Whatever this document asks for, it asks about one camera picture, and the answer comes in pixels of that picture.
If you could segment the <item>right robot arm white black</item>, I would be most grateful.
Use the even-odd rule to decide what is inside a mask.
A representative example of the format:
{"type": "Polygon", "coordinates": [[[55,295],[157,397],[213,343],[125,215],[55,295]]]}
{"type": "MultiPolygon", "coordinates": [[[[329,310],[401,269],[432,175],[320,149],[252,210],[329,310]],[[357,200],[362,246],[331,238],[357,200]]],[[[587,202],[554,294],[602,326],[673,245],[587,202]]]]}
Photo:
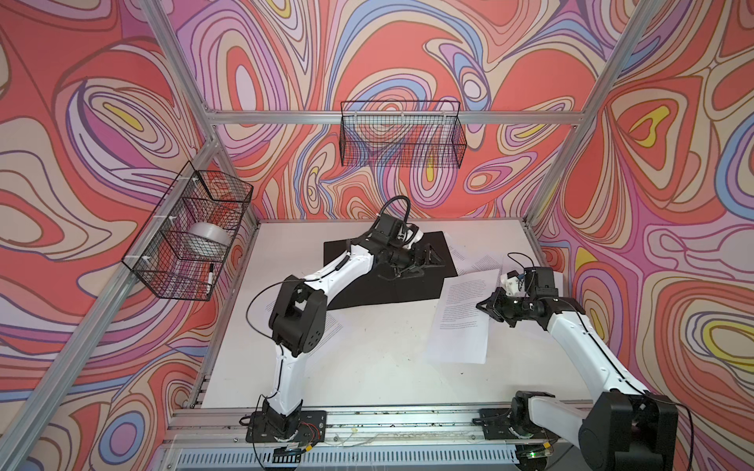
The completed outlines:
{"type": "Polygon", "coordinates": [[[518,439],[553,434],[576,447],[593,470],[671,470],[679,410],[652,394],[597,335],[583,307],[561,296],[548,267],[508,272],[477,310],[511,328],[534,322],[565,351],[590,394],[583,411],[549,392],[518,391],[508,410],[480,412],[485,428],[518,439]]]}

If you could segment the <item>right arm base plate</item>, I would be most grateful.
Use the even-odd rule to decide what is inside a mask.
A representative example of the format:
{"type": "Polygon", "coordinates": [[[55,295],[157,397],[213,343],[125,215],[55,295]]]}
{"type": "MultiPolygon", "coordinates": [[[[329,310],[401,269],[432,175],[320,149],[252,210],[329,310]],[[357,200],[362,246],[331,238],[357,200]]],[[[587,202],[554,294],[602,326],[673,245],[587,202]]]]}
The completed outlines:
{"type": "Polygon", "coordinates": [[[519,440],[557,443],[560,437],[544,428],[516,429],[511,422],[510,408],[481,408],[471,424],[482,429],[487,441],[519,440]]]}

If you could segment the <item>orange black folder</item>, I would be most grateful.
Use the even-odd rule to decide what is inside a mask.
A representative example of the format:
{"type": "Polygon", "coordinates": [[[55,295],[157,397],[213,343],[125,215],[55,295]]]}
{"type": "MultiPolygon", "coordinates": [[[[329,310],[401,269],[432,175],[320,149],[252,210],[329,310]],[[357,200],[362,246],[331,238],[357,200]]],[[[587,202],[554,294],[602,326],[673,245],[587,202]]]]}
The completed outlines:
{"type": "Polygon", "coordinates": [[[419,247],[426,245],[433,249],[434,258],[442,260],[442,266],[424,268],[421,276],[408,274],[396,279],[391,267],[378,266],[328,299],[328,310],[438,299],[444,281],[457,277],[458,272],[443,232],[426,233],[419,247]]]}

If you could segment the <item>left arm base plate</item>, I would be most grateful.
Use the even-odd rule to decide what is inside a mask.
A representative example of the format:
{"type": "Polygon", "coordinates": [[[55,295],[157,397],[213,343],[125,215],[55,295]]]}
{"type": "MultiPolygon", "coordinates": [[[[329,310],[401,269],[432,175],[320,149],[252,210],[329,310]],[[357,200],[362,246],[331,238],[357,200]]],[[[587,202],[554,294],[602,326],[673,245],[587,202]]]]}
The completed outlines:
{"type": "Polygon", "coordinates": [[[282,416],[270,410],[253,412],[247,424],[245,441],[249,444],[318,444],[326,438],[328,414],[325,410],[306,410],[282,416]]]}

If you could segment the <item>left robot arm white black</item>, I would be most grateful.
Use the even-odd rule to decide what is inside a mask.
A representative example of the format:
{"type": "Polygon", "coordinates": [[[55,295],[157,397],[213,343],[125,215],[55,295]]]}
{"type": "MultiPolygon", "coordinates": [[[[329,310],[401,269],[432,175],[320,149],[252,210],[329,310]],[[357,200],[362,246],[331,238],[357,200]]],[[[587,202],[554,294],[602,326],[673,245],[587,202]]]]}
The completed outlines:
{"type": "Polygon", "coordinates": [[[397,280],[421,277],[430,268],[446,265],[421,237],[417,227],[410,230],[406,243],[363,235],[349,241],[348,248],[321,270],[281,283],[269,319],[271,339],[279,347],[274,390],[263,400],[253,427],[280,438],[290,438],[300,428],[306,363],[324,336],[328,305],[335,296],[380,266],[389,267],[397,280]]]}

